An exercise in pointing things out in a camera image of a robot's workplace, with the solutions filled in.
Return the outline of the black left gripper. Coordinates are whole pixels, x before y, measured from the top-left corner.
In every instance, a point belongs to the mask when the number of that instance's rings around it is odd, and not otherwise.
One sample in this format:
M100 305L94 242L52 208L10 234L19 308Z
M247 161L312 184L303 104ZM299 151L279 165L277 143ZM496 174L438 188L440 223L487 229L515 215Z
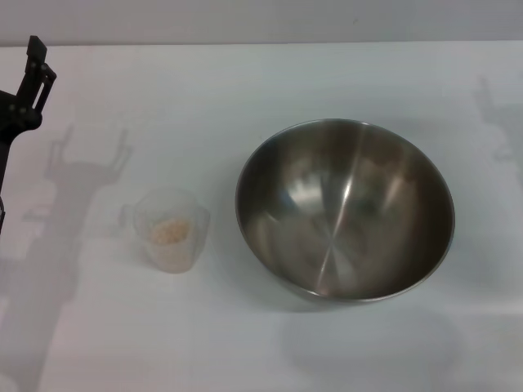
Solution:
M29 37L25 75L16 95L1 91L1 185L14 139L38 128L42 111L56 80L56 73L45 62L47 47L36 35Z

